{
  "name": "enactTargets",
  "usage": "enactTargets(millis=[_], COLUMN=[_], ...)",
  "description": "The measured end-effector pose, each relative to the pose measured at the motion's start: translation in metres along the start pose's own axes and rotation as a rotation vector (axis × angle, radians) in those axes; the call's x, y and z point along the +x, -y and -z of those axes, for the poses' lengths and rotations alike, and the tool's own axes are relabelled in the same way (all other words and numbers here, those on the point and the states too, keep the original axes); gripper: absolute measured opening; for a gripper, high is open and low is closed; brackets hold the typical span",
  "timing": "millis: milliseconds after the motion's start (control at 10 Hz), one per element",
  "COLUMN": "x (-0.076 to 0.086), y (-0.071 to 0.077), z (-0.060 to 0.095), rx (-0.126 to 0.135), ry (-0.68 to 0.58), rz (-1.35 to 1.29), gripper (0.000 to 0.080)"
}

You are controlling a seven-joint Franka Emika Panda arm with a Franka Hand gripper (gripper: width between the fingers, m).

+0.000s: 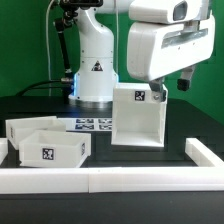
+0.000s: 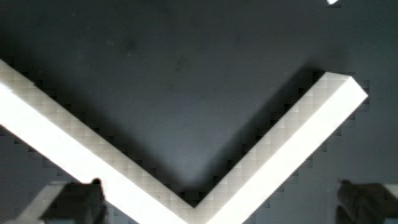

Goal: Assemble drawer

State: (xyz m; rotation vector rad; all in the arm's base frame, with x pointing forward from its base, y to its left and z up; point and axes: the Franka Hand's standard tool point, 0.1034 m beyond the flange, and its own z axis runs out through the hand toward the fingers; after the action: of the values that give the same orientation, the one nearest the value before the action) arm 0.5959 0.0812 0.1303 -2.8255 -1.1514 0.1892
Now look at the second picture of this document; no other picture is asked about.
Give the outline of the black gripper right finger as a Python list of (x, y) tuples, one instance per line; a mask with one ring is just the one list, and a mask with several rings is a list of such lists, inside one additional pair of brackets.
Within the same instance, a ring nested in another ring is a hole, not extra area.
[(342, 181), (336, 224), (398, 224), (398, 184)]

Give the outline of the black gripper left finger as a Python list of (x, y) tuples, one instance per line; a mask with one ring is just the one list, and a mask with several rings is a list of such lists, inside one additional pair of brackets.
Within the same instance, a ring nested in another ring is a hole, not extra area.
[(50, 183), (15, 224), (109, 224), (102, 180)]

